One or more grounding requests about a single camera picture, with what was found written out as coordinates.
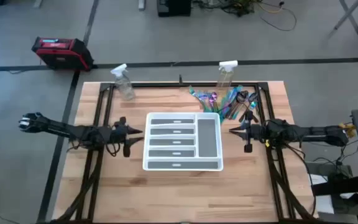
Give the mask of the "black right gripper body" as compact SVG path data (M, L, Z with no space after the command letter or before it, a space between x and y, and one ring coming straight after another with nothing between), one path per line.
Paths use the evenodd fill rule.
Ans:
M247 141L247 143L244 146L244 152L246 153L251 153L253 151L251 139L260 141L261 143L265 142L264 127L259 124L251 124L253 119L254 119L253 112L246 111L243 121L243 125L246 131L246 141Z

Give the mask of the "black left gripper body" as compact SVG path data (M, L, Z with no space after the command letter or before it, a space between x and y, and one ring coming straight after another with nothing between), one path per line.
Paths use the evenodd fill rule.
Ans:
M114 123L114 129L111 130L109 139L106 143L106 150L113 157L117 156L117 153L121 148L121 144L123 145L124 157L130 157L131 148L125 147L125 140L128 139L126 126L126 117L120 117L119 121Z

